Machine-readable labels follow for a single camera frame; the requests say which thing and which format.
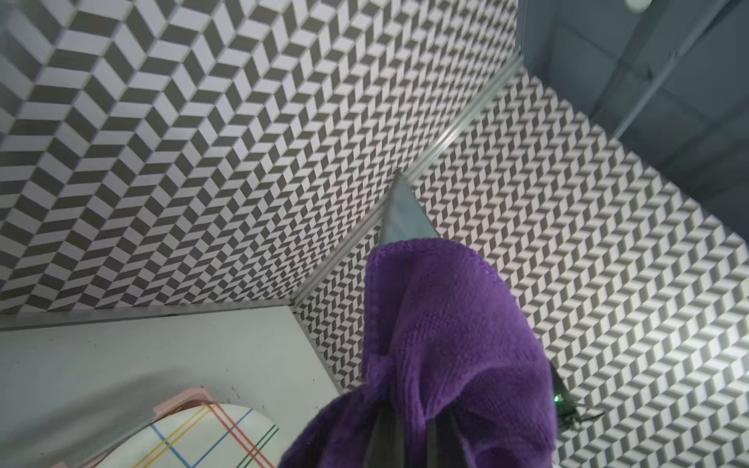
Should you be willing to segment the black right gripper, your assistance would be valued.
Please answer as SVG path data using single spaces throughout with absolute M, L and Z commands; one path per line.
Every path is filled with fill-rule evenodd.
M 567 388 L 565 381 L 559 376 L 557 369 L 550 365 L 553 385 L 553 402 L 556 409 L 559 430 L 581 429 L 587 422 L 600 419 L 604 412 L 595 407 L 577 403 Z

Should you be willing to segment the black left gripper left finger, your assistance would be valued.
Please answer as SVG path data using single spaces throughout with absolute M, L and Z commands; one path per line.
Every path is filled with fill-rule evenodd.
M 365 468 L 403 468 L 404 430 L 401 420 L 390 404 L 378 409 L 363 466 Z

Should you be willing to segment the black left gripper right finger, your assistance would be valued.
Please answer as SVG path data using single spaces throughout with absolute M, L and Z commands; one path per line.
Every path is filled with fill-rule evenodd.
M 460 439 L 460 429 L 451 409 L 445 409 L 427 423 L 427 468 L 466 468 L 466 455 Z

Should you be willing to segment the purple microfibre cloth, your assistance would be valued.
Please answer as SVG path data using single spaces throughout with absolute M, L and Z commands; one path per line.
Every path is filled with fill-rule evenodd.
M 557 417 L 550 364 L 501 277 L 440 238 L 379 246 L 366 269 L 362 384 L 308 424 L 285 467 L 364 467 L 383 404 L 404 467 L 426 467 L 427 423 L 451 409 L 467 467 L 548 467 Z

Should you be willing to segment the dark teal square plate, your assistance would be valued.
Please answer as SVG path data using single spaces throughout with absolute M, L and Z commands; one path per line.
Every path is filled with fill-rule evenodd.
M 405 175 L 395 174 L 386 197 L 380 245 L 415 239 L 439 238 Z

